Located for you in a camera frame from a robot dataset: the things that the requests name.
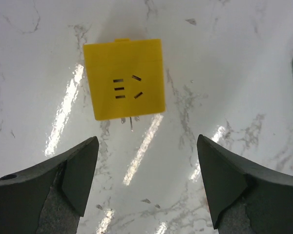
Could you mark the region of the yellow cube socket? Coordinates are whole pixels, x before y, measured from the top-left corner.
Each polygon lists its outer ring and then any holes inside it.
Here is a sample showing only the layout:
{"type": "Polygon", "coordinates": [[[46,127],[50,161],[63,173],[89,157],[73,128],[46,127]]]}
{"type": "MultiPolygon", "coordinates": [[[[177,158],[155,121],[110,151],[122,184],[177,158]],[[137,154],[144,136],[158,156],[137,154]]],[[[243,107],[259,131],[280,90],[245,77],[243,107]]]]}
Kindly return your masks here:
{"type": "Polygon", "coordinates": [[[166,109],[160,39],[85,44],[84,66],[97,121],[166,109]]]}

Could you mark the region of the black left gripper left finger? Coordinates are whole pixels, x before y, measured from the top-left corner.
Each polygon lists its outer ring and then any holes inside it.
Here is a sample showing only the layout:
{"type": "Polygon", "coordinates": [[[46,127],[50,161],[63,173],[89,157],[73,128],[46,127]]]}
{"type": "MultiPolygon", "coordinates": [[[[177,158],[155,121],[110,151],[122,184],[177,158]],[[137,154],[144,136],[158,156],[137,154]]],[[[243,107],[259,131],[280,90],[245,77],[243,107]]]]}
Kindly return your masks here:
{"type": "Polygon", "coordinates": [[[75,234],[98,158],[91,137],[68,151],[0,178],[0,234],[75,234]]]}

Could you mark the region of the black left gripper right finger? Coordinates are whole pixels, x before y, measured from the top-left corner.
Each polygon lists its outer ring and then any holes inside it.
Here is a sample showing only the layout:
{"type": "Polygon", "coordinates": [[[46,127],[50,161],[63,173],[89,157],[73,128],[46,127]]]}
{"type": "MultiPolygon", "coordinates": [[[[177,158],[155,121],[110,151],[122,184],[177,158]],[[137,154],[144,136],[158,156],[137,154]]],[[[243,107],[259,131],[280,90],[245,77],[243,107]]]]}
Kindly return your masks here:
{"type": "Polygon", "coordinates": [[[198,159],[220,234],[293,234],[293,176],[239,156],[204,135],[198,159]]]}

